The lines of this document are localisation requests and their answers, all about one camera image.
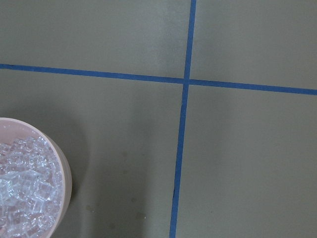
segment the bowl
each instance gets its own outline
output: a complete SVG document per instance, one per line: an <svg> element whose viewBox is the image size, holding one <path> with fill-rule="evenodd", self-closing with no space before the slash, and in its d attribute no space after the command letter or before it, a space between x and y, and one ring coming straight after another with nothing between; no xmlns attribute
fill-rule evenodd
<svg viewBox="0 0 317 238"><path fill-rule="evenodd" d="M11 119L11 118L0 118L0 144L12 144L14 139L26 139L27 137L34 137L37 138L39 136L43 137L48 144L50 145L51 149L56 156L60 170L61 170L61 177L62 177L62 197L61 197L61 207L57 214L56 220L52 228L44 233L41 238L49 238L52 236L56 228L58 227L59 223L61 222L65 212L68 208L71 190L72 190L72 178L70 167L68 161L63 154L62 150L56 145L56 143L50 139L47 135L45 135L40 130L36 129L35 127L31 126L28 123L25 123L20 120Z"/></svg>

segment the stain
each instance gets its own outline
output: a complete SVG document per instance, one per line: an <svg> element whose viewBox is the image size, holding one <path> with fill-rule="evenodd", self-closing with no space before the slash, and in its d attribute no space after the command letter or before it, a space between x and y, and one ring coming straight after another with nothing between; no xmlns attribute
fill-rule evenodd
<svg viewBox="0 0 317 238"><path fill-rule="evenodd" d="M146 214L144 214L142 212L138 212L137 215L135 216L136 220L144 220L146 218L147 218Z"/></svg>
<svg viewBox="0 0 317 238"><path fill-rule="evenodd" d="M115 229L115 223L110 223L109 224L109 228L110 228L110 230L114 230Z"/></svg>
<svg viewBox="0 0 317 238"><path fill-rule="evenodd" d="M87 206L86 206L86 210L89 211L89 212L91 212L91 213L94 213L94 212L95 212L94 209L93 209L90 205L87 205Z"/></svg>

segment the blue tape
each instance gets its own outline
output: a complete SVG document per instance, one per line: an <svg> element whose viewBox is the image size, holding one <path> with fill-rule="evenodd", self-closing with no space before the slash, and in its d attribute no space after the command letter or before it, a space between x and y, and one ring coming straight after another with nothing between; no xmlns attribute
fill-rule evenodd
<svg viewBox="0 0 317 238"><path fill-rule="evenodd" d="M189 80L190 66L192 62L193 40L194 40L194 26L195 26L196 0L192 0L190 4L190 14L188 23L187 48L185 59L184 79Z"/></svg>
<svg viewBox="0 0 317 238"><path fill-rule="evenodd" d="M186 84L187 83L186 81L188 80L189 85L317 95L317 89L189 79L190 68L188 67L190 67L190 64L191 64L190 60L188 60L189 55L191 57L191 52L186 55L187 67L185 68L185 73L184 73L186 75L185 80L182 78L173 78L173 77L147 76L147 75L138 75L138 74L111 73L111 72L88 71L88 70L78 70L78 69L50 68L50 67L10 65L10 64L0 64L0 69L3 68L3 69L12 69L12 70L21 70L21 71L60 73L60 74L71 74L71 75L90 76L90 77L119 78L119 79L162 82L162 83L177 83L177 84Z"/></svg>
<svg viewBox="0 0 317 238"><path fill-rule="evenodd" d="M316 89L280 87L280 86L269 86L269 85L248 84L248 83L230 83L230 82L190 79L189 84L200 85L200 86L210 86L210 87L238 88L238 89L260 90L260 91L281 92L281 93L317 95Z"/></svg>
<svg viewBox="0 0 317 238"><path fill-rule="evenodd" d="M188 89L189 89L189 81L190 81L189 77L190 77L190 67L191 67L191 61L192 61L192 50L193 50L193 39L194 39L195 13L196 13L196 0L191 0L185 69L184 69L182 106L180 110L180 120L179 120L179 130L178 130L178 143L177 143L177 155L176 155L175 178L174 178L174 193L173 193L172 211L171 211L171 219L170 219L170 227L169 227L169 238L176 238L179 191L180 191L180 181L181 181L181 173L182 173L184 135L185 135L185 124L186 124L186 111L187 111Z"/></svg>
<svg viewBox="0 0 317 238"><path fill-rule="evenodd" d="M60 74L71 74L71 75L81 75L81 76L90 76L90 77L120 78L120 79L163 82L163 83L183 84L184 82L184 79L182 78L147 76L147 75L137 75L137 74L126 74L126 73L110 73L110 72L88 71L88 70L66 69L66 68L49 68L49 67L10 65L10 64L0 64L0 68L21 70L21 71L42 72L42 73L60 73Z"/></svg>

